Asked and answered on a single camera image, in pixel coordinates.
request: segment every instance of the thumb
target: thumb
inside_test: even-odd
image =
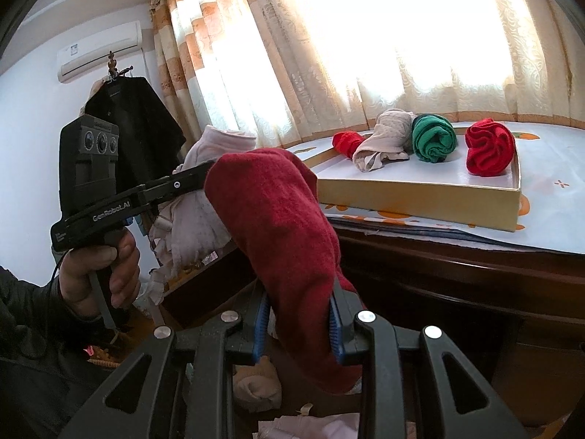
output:
[[[115,247],[92,246],[75,249],[63,260],[62,269],[74,277],[87,275],[94,270],[108,267],[118,256]]]

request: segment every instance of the dark red sock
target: dark red sock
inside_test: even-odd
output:
[[[227,154],[207,174],[205,194],[264,284],[283,347],[321,389],[349,391],[362,369],[339,366],[331,352],[329,298],[335,276],[355,289],[339,267],[315,174],[282,149]]]
[[[516,142],[504,125],[493,119],[475,122],[465,132],[467,170],[472,175],[496,177],[514,158]]]
[[[333,136],[333,147],[341,155],[351,159],[365,139],[366,137],[358,132],[339,132]]]

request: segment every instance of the drawer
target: drawer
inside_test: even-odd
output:
[[[492,384],[529,426],[569,413],[585,392],[583,327],[527,322],[502,355]]]

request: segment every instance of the hand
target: hand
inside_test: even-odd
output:
[[[136,240],[127,229],[117,250],[110,246],[92,246],[69,251],[59,269],[59,287],[63,300],[80,317],[98,316],[98,303],[87,274],[111,265],[109,288],[112,292],[112,306],[130,306],[140,290],[138,259],[140,252],[136,248]]]

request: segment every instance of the black coat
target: black coat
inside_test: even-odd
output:
[[[116,192],[170,175],[179,165],[185,137],[145,78],[105,83],[87,102],[86,114],[120,129]]]
[[[66,306],[59,279],[38,287],[0,267],[0,437],[55,438],[107,377],[83,347],[101,320]]]

